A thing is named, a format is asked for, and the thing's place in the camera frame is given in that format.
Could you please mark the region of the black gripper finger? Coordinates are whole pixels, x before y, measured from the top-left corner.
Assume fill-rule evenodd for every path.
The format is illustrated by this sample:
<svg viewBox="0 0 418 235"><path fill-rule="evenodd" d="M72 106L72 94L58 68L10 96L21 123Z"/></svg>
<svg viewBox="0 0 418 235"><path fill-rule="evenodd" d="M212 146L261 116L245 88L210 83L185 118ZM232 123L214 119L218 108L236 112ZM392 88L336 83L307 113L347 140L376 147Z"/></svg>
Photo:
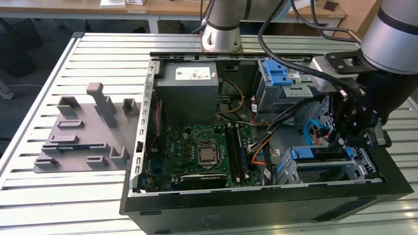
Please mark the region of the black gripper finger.
<svg viewBox="0 0 418 235"><path fill-rule="evenodd" d="M348 147L361 147L355 121L360 98L360 95L343 96L340 93L331 93L328 96L328 110L332 114L332 129L336 134L335 141Z"/></svg>
<svg viewBox="0 0 418 235"><path fill-rule="evenodd" d="M357 129L351 127L345 131L345 145L356 148L391 147L391 139L380 123L375 127Z"/></svg>

